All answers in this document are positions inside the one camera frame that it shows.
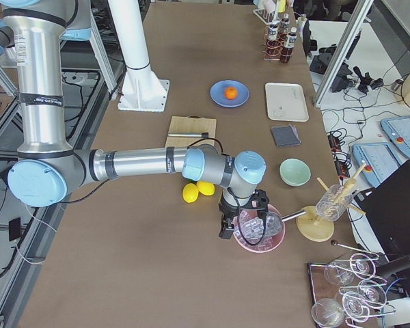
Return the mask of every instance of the orange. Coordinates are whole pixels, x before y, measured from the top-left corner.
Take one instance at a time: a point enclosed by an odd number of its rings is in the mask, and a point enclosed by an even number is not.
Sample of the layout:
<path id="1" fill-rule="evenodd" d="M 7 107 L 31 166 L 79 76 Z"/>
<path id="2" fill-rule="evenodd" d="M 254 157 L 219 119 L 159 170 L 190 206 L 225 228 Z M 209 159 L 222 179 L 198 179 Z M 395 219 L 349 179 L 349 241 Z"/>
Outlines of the orange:
<path id="1" fill-rule="evenodd" d="M 225 97 L 229 100 L 237 98 L 238 91 L 235 87 L 227 87 L 225 89 Z"/>

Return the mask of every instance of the white tray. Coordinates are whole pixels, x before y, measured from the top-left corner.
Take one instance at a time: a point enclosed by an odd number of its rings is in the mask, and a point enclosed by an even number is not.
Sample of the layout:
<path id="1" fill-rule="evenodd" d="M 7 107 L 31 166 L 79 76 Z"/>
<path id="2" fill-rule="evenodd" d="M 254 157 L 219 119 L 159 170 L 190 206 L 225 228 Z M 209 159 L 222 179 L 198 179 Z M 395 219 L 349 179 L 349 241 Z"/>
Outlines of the white tray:
<path id="1" fill-rule="evenodd" d="M 291 83 L 266 83 L 267 115 L 274 121 L 307 122 L 302 87 Z"/>

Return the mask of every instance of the metal frame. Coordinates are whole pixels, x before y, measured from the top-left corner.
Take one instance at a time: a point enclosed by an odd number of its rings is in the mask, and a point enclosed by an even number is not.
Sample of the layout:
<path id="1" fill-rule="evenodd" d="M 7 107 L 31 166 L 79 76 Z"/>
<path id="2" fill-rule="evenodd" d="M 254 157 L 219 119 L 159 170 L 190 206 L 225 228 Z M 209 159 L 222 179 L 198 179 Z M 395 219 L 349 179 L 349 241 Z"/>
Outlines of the metal frame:
<path id="1" fill-rule="evenodd" d="M 94 54 L 96 56 L 100 70 L 102 71 L 103 78 L 108 86 L 108 91 L 112 95 L 111 100 L 115 100 L 118 95 L 116 90 L 117 81 L 114 77 L 111 64 L 109 63 L 109 58 L 105 48 L 103 46 L 102 38 L 98 32 L 96 21 L 94 20 L 93 14 L 90 17 L 91 20 L 91 38 L 90 43 L 93 48 Z"/>
<path id="2" fill-rule="evenodd" d="M 317 89 L 316 95 L 313 98 L 313 103 L 315 107 L 320 107 L 323 97 L 328 92 L 333 80 L 335 79 L 342 62 L 348 53 L 351 44 L 355 36 L 357 35 L 361 24 L 363 23 L 370 6 L 374 0 L 359 0 L 354 9 L 354 12 L 346 25 L 342 37 L 337 45 L 337 49 L 334 52 L 331 62 L 328 65 L 327 71 L 325 72 L 322 81 L 320 82 L 319 88 Z"/>
<path id="3" fill-rule="evenodd" d="M 11 97 L 15 97 L 18 94 L 18 89 L 15 84 L 11 81 L 9 76 L 0 66 L 0 86 L 5 90 L 6 94 Z"/>

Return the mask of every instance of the wooden stick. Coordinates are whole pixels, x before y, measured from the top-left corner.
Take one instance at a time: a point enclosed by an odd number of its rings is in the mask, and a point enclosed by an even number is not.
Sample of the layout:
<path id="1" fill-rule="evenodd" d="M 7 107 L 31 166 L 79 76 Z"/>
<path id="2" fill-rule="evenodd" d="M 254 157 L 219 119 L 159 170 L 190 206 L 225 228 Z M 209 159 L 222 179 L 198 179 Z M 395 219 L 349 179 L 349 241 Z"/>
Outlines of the wooden stick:
<path id="1" fill-rule="evenodd" d="M 361 173 L 361 171 L 363 171 L 363 169 L 367 166 L 366 162 L 363 162 L 360 167 L 358 168 L 358 170 L 355 172 L 355 174 L 352 176 L 351 179 L 356 179 L 358 177 L 358 175 Z"/>
<path id="2" fill-rule="evenodd" d="M 319 183 L 323 187 L 323 189 L 325 189 L 326 191 L 329 190 L 328 186 L 325 184 L 325 182 L 323 182 L 323 180 L 321 178 L 317 177 L 316 180 L 319 181 Z"/>
<path id="3" fill-rule="evenodd" d="M 361 209 L 359 209 L 358 207 L 356 207 L 352 204 L 349 204 L 348 208 L 350 208 L 351 210 L 354 210 L 355 212 L 358 212 L 361 215 L 366 215 L 366 212 L 364 210 L 361 210 Z"/>

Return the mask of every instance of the wine glass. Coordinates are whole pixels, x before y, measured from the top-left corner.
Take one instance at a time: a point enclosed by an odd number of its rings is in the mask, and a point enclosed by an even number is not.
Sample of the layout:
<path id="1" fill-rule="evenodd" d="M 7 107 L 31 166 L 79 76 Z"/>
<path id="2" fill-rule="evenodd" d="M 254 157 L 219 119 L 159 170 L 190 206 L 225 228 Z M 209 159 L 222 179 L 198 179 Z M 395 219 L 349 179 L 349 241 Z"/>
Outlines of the wine glass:
<path id="1" fill-rule="evenodd" d="M 355 278 L 371 279 L 375 276 L 374 261 L 363 253 L 350 258 L 336 258 L 325 267 L 325 279 L 333 285 L 352 286 Z"/>
<path id="2" fill-rule="evenodd" d="M 320 299 L 312 307 L 312 317 L 321 327 L 338 327 L 344 322 L 343 307 L 334 299 Z"/>
<path id="3" fill-rule="evenodd" d="M 387 303 L 387 296 L 382 286 L 383 284 L 370 279 L 361 280 L 357 286 L 357 293 L 367 306 L 379 310 Z"/>

